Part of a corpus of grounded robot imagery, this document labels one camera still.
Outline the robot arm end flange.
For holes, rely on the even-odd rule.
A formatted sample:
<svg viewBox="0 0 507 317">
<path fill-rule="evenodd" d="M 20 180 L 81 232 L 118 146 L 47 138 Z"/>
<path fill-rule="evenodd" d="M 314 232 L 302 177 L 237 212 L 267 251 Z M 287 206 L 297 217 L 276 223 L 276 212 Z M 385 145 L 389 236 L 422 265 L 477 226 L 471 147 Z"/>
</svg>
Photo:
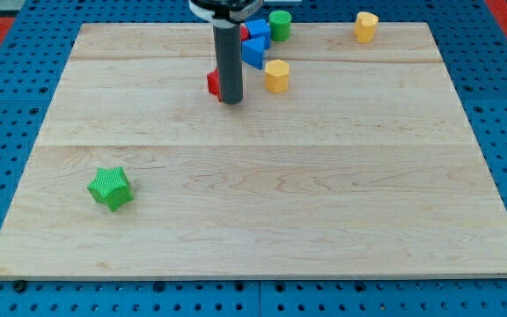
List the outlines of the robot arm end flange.
<svg viewBox="0 0 507 317">
<path fill-rule="evenodd" d="M 189 0 L 188 7 L 194 15 L 205 21 L 215 19 L 241 23 L 253 16 L 263 5 L 263 0 Z"/>
</svg>

